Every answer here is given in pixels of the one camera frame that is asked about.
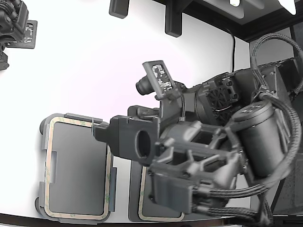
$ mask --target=power cord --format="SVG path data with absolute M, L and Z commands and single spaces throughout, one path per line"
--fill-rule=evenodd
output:
M 232 40 L 233 40 L 233 43 L 232 43 L 232 72 L 235 72 L 236 38 L 235 38 L 235 36 L 233 35 L 233 33 L 232 33 L 228 28 L 225 28 L 225 30 L 226 30 L 229 34 L 231 34 Z

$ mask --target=cutout hole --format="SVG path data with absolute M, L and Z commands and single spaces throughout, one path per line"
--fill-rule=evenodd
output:
M 140 131 L 137 136 L 137 154 L 139 158 L 147 158 L 151 152 L 151 138 L 146 131 Z
M 50 183 L 56 183 L 57 152 L 52 151 Z

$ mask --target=cylindrical motor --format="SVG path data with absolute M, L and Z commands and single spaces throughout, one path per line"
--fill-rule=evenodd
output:
M 254 174 L 271 175 L 284 158 L 274 108 L 268 101 L 250 104 L 233 115 L 250 127 L 238 132 Z

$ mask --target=metal bracket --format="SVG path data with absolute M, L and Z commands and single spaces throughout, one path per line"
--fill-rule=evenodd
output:
M 182 12 L 193 0 L 167 0 L 165 33 L 173 37 L 182 35 Z
M 128 14 L 129 0 L 110 0 L 109 14 L 124 19 Z

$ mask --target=plastic tray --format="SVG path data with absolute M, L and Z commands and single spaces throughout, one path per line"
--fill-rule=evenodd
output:
M 36 209 L 49 220 L 98 224 L 115 210 L 116 168 L 91 126 L 92 118 L 70 113 L 53 114 L 40 125 L 46 162 Z

